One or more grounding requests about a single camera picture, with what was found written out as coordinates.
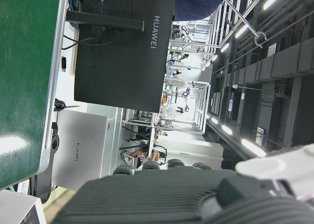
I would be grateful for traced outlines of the right robot hand black palm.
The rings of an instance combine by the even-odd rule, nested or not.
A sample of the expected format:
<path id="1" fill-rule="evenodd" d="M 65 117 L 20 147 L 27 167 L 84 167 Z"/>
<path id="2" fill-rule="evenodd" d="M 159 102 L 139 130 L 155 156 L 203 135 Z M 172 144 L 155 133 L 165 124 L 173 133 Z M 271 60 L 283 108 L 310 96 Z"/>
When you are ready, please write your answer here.
<path id="1" fill-rule="evenodd" d="M 119 166 L 85 183 L 55 224 L 311 224 L 314 146 L 283 148 L 234 170 L 191 166 Z"/>

